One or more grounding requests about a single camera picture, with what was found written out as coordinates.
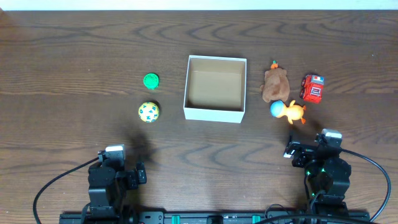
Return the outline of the red toy fire truck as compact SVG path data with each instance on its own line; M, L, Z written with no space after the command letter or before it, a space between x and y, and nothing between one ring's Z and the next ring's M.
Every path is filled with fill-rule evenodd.
M307 102L319 104L322 100L325 79L319 75L306 75L302 80L300 97Z

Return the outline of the brown plush bear toy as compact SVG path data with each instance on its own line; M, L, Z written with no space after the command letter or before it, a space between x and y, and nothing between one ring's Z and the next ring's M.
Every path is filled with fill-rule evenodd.
M287 71L280 68L274 60L269 70L264 73L264 84L260 86L262 99L266 103L281 100L287 101L290 95L290 85Z

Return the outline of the green ribbed plastic wheel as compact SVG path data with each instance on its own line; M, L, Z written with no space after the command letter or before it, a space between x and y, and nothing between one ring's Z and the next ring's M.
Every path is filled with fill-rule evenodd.
M148 73L143 78L143 84L149 90L155 90L159 86L160 80L156 73Z

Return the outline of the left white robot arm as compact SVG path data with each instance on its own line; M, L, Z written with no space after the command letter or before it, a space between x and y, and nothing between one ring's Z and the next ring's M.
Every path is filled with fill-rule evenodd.
M89 197L81 223L137 223L136 213L124 204L127 191L147 183L144 163L125 169L124 145L112 145L98 153L98 162L88 169Z

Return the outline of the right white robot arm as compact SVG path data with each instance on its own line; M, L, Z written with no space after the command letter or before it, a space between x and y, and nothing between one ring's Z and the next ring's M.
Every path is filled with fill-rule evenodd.
M350 186L351 166L340 158L342 140L342 134L333 129L323 129L314 144L302 143L293 132L289 134L284 157L304 169L308 213L348 213L343 200Z

